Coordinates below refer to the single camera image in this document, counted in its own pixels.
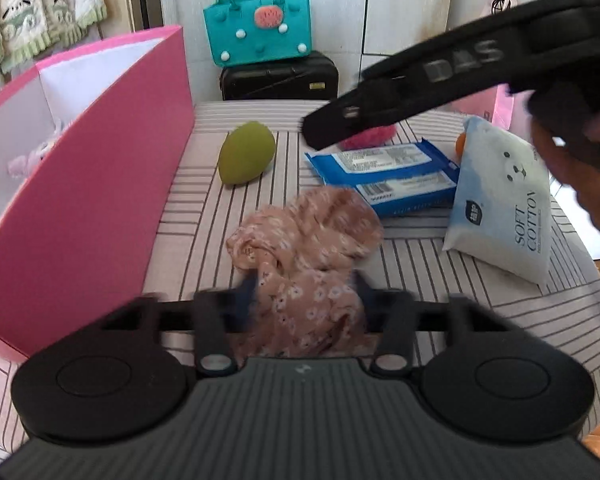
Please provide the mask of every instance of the barcode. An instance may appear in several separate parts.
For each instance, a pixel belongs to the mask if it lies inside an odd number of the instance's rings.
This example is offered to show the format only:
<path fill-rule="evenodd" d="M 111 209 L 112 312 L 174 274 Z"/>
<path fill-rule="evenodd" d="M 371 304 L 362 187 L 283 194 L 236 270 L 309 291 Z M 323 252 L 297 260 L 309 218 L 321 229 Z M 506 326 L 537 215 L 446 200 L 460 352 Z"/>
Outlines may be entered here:
<path fill-rule="evenodd" d="M 391 193 L 391 187 L 385 182 L 378 182 L 377 184 L 363 184 L 362 189 L 369 196 L 382 195 L 382 193 Z"/>

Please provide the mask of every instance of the human hand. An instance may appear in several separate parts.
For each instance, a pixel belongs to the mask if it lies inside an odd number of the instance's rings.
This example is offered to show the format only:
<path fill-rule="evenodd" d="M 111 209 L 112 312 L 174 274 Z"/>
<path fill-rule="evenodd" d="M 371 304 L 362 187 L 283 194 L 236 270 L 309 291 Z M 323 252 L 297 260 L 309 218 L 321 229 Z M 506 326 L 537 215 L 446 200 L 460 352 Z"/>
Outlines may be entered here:
<path fill-rule="evenodd" d="M 584 134 L 590 140 L 600 142 L 600 113 L 586 126 Z M 556 146 L 552 134 L 536 120 L 531 123 L 531 137 L 551 174 L 561 183 L 573 187 L 578 203 L 586 209 L 591 223 L 600 231 L 600 171 L 576 160 L 565 147 Z"/>

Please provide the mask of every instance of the black circular joint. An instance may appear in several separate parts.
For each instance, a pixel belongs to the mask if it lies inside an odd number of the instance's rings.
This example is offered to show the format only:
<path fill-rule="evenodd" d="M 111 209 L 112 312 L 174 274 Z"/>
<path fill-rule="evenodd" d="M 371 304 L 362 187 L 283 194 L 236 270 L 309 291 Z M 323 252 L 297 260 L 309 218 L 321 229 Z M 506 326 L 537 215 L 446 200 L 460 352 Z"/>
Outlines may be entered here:
<path fill-rule="evenodd" d="M 447 424 L 503 443 L 575 434 L 594 399 L 578 362 L 522 330 L 472 334 L 425 366 L 420 387 Z"/>
<path fill-rule="evenodd" d="M 100 397 L 124 388 L 131 380 L 131 367 L 110 356 L 79 357 L 62 367 L 57 380 L 68 394 Z"/>
<path fill-rule="evenodd" d="M 186 391 L 175 357 L 122 331 L 69 336 L 26 361 L 11 386 L 27 432 L 90 446 L 161 423 Z"/>

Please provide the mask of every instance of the cotton tissue package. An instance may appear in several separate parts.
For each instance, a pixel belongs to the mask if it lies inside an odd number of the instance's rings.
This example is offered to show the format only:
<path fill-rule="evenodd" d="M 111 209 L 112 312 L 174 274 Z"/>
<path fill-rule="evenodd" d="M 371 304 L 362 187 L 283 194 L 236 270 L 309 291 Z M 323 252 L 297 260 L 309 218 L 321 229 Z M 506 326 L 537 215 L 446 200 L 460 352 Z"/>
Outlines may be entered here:
<path fill-rule="evenodd" d="M 549 174 L 534 147 L 480 117 L 466 143 L 443 250 L 544 283 L 551 246 Z"/>
<path fill-rule="evenodd" d="M 424 139 L 306 156 L 325 184 L 357 189 L 381 218 L 451 204 L 456 192 L 458 167 Z"/>

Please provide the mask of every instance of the orange ball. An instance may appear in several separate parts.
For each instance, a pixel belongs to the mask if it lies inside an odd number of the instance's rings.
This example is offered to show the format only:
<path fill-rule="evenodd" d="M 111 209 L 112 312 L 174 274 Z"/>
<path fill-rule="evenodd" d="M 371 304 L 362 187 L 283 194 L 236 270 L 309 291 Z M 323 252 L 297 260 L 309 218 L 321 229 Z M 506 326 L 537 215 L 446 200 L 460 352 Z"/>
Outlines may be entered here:
<path fill-rule="evenodd" d="M 462 152 L 464 152 L 464 142 L 466 141 L 466 133 L 462 132 L 456 139 L 456 155 L 458 158 L 462 158 Z"/>

